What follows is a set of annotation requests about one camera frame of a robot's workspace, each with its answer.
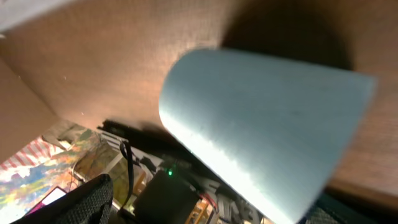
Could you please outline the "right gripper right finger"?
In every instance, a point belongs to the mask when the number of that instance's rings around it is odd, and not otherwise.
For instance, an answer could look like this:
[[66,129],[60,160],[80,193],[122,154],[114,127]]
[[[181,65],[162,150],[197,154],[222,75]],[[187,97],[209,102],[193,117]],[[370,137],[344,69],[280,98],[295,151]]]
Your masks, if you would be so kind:
[[321,194],[298,224],[377,224],[386,216],[358,203]]

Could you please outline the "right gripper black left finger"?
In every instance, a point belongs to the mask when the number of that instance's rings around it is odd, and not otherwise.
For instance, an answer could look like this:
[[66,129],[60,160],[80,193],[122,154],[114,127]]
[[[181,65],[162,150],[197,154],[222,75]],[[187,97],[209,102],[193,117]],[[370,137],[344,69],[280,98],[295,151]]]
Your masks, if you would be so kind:
[[12,224],[107,224],[112,201],[113,182],[101,174]]

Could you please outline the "light blue plastic cup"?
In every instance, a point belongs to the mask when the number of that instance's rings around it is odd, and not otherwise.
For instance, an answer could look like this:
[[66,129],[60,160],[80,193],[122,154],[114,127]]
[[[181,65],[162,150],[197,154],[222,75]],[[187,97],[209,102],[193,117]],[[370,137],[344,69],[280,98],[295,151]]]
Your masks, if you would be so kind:
[[371,101],[373,77],[238,50],[198,49],[170,69],[163,126],[264,216],[297,223]]

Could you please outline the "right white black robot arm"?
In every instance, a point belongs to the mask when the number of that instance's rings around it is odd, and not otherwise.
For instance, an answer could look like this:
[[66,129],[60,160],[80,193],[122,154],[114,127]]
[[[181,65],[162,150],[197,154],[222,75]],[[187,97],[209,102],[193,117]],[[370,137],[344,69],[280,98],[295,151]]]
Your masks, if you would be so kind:
[[[270,208],[260,210],[239,193],[231,181],[209,170],[198,159],[188,155],[183,146],[174,147],[137,129],[104,121],[99,130],[114,137],[127,160],[127,197],[134,195],[134,165],[149,166],[154,178],[133,202],[134,213],[120,209],[119,223],[185,223],[199,199],[209,200],[214,207],[212,217],[226,223],[238,223],[247,217],[268,218],[277,223]],[[116,179],[101,174],[54,202],[18,220],[18,223],[107,223],[112,213],[112,193]]]

